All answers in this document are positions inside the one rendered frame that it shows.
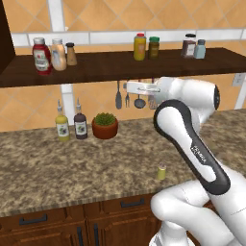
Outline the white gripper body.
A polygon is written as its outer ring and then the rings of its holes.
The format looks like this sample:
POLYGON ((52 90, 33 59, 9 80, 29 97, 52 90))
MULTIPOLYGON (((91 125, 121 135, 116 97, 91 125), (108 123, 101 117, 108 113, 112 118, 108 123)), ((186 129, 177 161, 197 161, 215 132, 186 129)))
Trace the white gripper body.
POLYGON ((126 83, 126 90, 128 93, 140 95, 156 95, 160 93, 158 82, 141 83, 129 81, 126 83))

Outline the yellow mustard bottle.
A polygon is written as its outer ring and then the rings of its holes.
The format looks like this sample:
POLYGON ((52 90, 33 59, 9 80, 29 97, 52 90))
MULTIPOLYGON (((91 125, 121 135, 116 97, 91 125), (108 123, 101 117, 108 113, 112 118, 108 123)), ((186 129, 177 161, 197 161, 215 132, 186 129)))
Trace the yellow mustard bottle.
POLYGON ((136 61, 143 61, 145 58, 146 36, 138 33, 134 40, 134 58, 136 61))

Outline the pale blue shaker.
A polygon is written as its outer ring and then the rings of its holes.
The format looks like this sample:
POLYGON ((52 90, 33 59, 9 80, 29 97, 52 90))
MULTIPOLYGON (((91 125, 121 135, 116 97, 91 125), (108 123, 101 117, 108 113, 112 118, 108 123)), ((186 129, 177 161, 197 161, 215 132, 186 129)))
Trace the pale blue shaker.
POLYGON ((204 39, 199 39, 194 51, 195 59, 203 59, 206 54, 206 41, 204 39))

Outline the brown shaker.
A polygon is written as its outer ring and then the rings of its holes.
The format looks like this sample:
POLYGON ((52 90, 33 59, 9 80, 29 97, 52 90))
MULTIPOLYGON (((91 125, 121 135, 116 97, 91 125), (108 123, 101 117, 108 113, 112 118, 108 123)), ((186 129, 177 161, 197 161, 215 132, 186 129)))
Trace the brown shaker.
POLYGON ((67 64, 68 65, 76 65, 77 64, 77 59, 76 59, 76 54, 74 50, 74 43, 73 42, 67 42, 65 44, 67 47, 67 64))

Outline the pale orange sauce bottle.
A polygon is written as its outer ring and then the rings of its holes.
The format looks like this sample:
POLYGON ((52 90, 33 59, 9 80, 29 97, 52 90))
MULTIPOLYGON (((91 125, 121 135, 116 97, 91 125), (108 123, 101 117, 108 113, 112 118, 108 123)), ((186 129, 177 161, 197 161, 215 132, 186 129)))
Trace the pale orange sauce bottle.
POLYGON ((64 71, 66 69, 65 50, 61 38, 52 39, 51 62, 54 69, 57 71, 64 71))

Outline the red ketchup bottle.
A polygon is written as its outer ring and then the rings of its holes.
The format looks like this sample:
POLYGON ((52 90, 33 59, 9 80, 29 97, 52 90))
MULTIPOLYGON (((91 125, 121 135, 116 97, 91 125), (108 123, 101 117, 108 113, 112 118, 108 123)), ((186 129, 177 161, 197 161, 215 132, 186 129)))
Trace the red ketchup bottle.
POLYGON ((33 56, 39 75, 49 75, 52 70, 51 53, 43 37, 34 38, 33 56))

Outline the dark wooden cabinet side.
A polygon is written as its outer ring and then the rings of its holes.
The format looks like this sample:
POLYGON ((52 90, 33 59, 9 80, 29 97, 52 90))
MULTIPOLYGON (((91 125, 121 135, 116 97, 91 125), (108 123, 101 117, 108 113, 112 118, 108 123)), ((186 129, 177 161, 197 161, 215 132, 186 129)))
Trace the dark wooden cabinet side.
POLYGON ((0 0, 0 75, 15 57, 12 43, 12 36, 4 10, 2 0, 0 0))

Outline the hanging grey ladle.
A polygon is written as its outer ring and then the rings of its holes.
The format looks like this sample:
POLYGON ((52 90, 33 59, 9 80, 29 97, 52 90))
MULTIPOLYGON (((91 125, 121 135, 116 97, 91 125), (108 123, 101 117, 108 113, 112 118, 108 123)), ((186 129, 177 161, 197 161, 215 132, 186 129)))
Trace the hanging grey ladle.
POLYGON ((143 109, 146 106, 146 102, 140 98, 140 96, 137 96, 135 99, 135 107, 138 109, 143 109))

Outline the hanging grey spatula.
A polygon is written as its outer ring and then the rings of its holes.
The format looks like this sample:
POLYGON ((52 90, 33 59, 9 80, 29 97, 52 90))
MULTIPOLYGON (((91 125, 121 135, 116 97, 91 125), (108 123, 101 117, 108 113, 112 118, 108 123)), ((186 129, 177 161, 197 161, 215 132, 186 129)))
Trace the hanging grey spatula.
POLYGON ((153 95, 148 96, 148 104, 150 110, 155 110, 158 107, 155 97, 153 95))

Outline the hanging grey fork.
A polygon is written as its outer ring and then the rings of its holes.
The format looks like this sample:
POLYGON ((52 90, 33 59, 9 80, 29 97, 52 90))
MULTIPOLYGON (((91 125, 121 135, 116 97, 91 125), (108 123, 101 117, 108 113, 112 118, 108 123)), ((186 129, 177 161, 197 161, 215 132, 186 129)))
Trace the hanging grey fork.
MULTIPOLYGON (((125 89, 127 89, 127 83, 125 83, 124 85, 123 85, 123 87, 125 88, 125 89)), ((129 96, 129 93, 127 92, 127 95, 126 95, 126 97, 125 97, 125 104, 126 104, 126 108, 129 108, 130 107, 130 96, 129 96)))

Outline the dark wooden shelf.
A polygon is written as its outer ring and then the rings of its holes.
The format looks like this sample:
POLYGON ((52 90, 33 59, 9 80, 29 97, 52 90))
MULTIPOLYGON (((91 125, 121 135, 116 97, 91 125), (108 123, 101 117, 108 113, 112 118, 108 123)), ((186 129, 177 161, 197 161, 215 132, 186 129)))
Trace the dark wooden shelf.
POLYGON ((209 48, 202 60, 185 59, 179 49, 161 50, 156 60, 135 61, 133 53, 79 53, 78 64, 41 76, 31 56, 17 56, 0 74, 0 87, 46 86, 246 72, 246 57, 226 48, 209 48))

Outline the potted green plant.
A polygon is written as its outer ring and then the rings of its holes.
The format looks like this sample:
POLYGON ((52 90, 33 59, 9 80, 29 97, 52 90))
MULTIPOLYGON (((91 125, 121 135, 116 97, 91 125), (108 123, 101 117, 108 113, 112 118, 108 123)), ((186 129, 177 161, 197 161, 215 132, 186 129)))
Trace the potted green plant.
POLYGON ((99 139, 110 139, 117 135, 118 121, 112 113, 98 113, 92 120, 92 131, 99 139))

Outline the brown wooden drawer front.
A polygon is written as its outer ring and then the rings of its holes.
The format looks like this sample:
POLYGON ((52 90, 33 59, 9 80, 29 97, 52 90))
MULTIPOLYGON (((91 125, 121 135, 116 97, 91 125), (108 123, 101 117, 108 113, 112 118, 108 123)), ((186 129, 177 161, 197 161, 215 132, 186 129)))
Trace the brown wooden drawer front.
POLYGON ((123 197, 113 200, 95 202, 84 205, 85 215, 87 218, 99 218, 106 215, 119 214, 132 210, 148 209, 150 208, 150 201, 152 194, 142 194, 130 197, 123 197), (141 206, 131 207, 131 208, 121 208, 120 202, 124 201, 125 203, 136 202, 140 198, 144 198, 145 203, 141 206))
POLYGON ((72 206, 60 209, 49 209, 31 213, 18 214, 15 216, 0 217, 0 232, 13 232, 32 227, 45 227, 53 224, 61 224, 84 220, 84 208, 82 206, 72 206), (32 225, 19 226, 19 218, 25 220, 40 218, 44 213, 47 214, 47 221, 32 225))

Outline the brown wooden cupboard door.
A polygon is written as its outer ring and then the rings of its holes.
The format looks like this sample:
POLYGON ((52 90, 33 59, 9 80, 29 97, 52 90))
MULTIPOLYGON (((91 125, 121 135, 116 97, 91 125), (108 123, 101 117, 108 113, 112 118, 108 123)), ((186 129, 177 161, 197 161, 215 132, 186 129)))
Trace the brown wooden cupboard door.
POLYGON ((98 224, 100 246, 149 246, 160 221, 149 211, 89 219, 89 245, 95 246, 94 224, 98 224))
POLYGON ((82 228, 84 246, 88 246, 84 222, 2 234, 0 246, 80 246, 77 227, 82 228))

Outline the white wall outlet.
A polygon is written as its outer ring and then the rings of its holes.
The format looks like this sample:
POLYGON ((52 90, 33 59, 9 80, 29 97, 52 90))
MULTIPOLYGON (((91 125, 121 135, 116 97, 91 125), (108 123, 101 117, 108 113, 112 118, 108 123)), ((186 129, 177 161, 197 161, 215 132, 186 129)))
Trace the white wall outlet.
POLYGON ((235 73, 233 79, 233 86, 242 86, 246 81, 246 73, 235 73))

